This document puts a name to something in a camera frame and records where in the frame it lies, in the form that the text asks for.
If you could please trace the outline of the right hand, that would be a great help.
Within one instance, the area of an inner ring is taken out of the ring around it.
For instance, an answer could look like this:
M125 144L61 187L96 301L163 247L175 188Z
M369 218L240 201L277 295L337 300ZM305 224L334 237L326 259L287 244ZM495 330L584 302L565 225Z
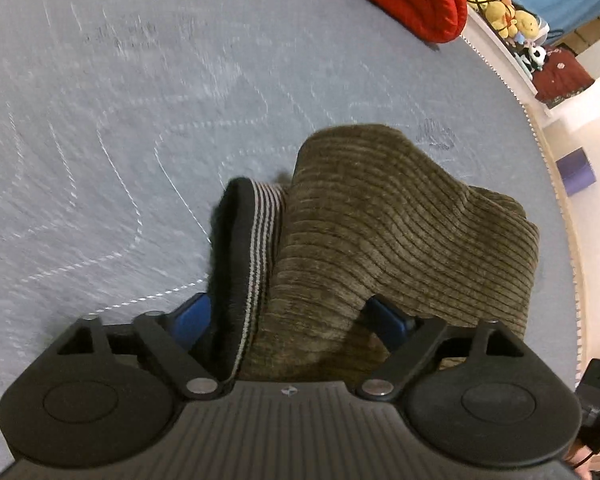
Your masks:
M577 440L565 455L565 462L581 480L600 480L600 471L591 468L593 456L591 449Z

